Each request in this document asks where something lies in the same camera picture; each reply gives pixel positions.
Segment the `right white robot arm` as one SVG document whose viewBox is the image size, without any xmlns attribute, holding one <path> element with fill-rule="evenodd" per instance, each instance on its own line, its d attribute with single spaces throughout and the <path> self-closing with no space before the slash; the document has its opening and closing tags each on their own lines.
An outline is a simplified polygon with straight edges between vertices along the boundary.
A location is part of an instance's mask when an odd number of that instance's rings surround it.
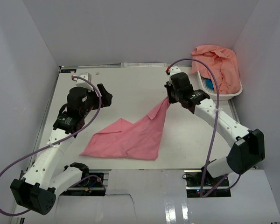
<svg viewBox="0 0 280 224">
<path fill-rule="evenodd" d="M 250 130 L 217 109 L 207 93 L 201 89 L 194 90 L 186 73 L 179 71 L 169 75 L 165 88 L 171 104 L 180 103 L 203 119 L 231 148 L 227 156 L 215 159 L 202 168 L 205 172 L 201 174 L 201 179 L 205 185 L 212 186 L 218 177 L 232 172 L 242 175 L 264 160 L 264 134 L 259 129 Z"/>
</svg>

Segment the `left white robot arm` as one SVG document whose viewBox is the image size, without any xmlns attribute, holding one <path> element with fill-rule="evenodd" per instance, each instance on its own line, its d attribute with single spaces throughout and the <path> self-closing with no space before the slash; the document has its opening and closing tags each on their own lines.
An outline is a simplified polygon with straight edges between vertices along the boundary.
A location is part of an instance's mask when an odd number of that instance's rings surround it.
<svg viewBox="0 0 280 224">
<path fill-rule="evenodd" d="M 85 117 L 92 110 L 108 107 L 112 103 L 110 94 L 103 84 L 98 84 L 96 93 L 89 85 L 70 89 L 67 103 L 58 113 L 53 130 L 48 139 L 48 149 L 43 150 L 33 166 L 20 179 L 11 183 L 11 191 L 18 205 L 46 215 L 52 209 L 56 198 L 73 184 L 85 186 L 89 182 L 88 167 L 74 162 L 65 170 L 53 173 L 67 148 L 85 124 Z"/>
</svg>

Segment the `pink t shirt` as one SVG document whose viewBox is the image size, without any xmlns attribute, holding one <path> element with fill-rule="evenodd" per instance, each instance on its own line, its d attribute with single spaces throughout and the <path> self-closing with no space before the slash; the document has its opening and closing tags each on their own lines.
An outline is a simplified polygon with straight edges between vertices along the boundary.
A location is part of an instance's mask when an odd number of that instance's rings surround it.
<svg viewBox="0 0 280 224">
<path fill-rule="evenodd" d="M 123 118 L 95 133 L 81 156 L 154 161 L 163 135 L 170 103 L 163 99 L 143 118 L 131 123 Z"/>
</svg>

